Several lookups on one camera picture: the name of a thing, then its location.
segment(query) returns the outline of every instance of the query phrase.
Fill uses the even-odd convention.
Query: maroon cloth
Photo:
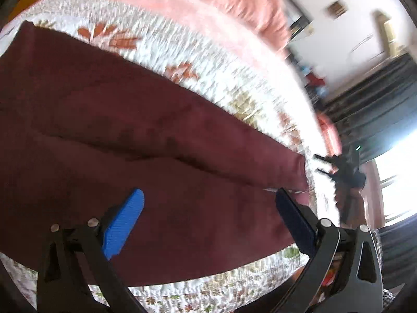
[[[28,22],[0,81],[0,250],[14,260],[37,269],[51,224],[100,217],[135,187],[145,208],[112,259],[126,285],[220,273],[293,242],[263,189],[308,189],[304,157],[201,96]]]

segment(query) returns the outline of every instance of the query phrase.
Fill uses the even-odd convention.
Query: bright window
[[[417,213],[415,147],[417,147],[417,132],[375,159],[381,179],[387,226]]]

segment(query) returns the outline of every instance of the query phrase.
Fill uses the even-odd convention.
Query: white wall
[[[375,10],[392,17],[400,45],[409,46],[417,39],[417,29],[399,0],[343,0],[348,11],[336,20],[326,11],[336,0],[297,1],[312,18],[314,33],[310,36],[306,31],[300,33],[292,42],[292,48],[325,77],[330,97],[342,93],[351,79],[383,59],[383,55],[374,57],[383,51],[372,15]],[[369,34],[374,35],[372,39],[350,53]]]

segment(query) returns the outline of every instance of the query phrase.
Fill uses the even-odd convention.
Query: floral bedspread
[[[273,52],[267,58],[273,72],[259,73],[209,38],[162,15],[112,0],[41,0],[2,30],[0,55],[24,20],[67,33],[166,76],[305,155],[310,206],[319,218],[338,224],[333,185],[314,173],[321,163],[313,161],[312,155],[326,155],[315,116],[295,74]],[[4,254],[0,253],[0,259],[36,306],[37,273]],[[148,312],[232,312],[278,287],[307,260],[293,245],[221,274],[130,290]],[[90,288],[96,300],[106,303],[97,286]]]

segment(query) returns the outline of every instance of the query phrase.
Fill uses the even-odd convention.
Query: blue gripper pad
[[[120,253],[144,205],[143,192],[135,189],[105,230],[101,249],[107,260]]]

